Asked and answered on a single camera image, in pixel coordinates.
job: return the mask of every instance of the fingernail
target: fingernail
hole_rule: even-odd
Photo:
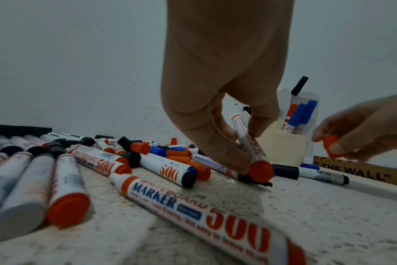
[[[344,148],[342,148],[342,146],[340,146],[339,144],[333,144],[331,145],[331,147],[329,148],[329,151],[335,155],[343,155],[346,153],[346,151],[344,150]]]

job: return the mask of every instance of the stained surface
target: stained surface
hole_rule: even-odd
[[[45,226],[0,242],[0,265],[241,264],[118,196],[106,177],[80,168],[91,214],[74,227]],[[358,177],[348,187],[275,177],[265,189],[212,172],[209,181],[187,190],[145,169],[133,174],[284,232],[303,247],[309,264],[397,265],[396,186]]]

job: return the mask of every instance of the textured wall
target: textured wall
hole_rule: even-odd
[[[0,0],[0,124],[180,138],[159,96],[165,12],[164,0]],[[302,75],[319,119],[396,94],[397,0],[296,1],[280,87]],[[397,166],[397,152],[373,162]]]

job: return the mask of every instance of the pen holder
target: pen holder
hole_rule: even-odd
[[[305,135],[265,131],[257,139],[268,161],[273,164],[300,166],[311,139]]]

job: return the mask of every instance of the white table surface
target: white table surface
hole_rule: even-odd
[[[118,196],[106,177],[80,168],[91,214],[74,227],[45,225],[0,242],[0,264],[241,264]],[[308,264],[397,265],[397,186],[349,175],[348,186],[275,177],[272,188],[263,188],[212,171],[209,181],[182,189],[142,168],[133,174],[281,230],[303,247]]]

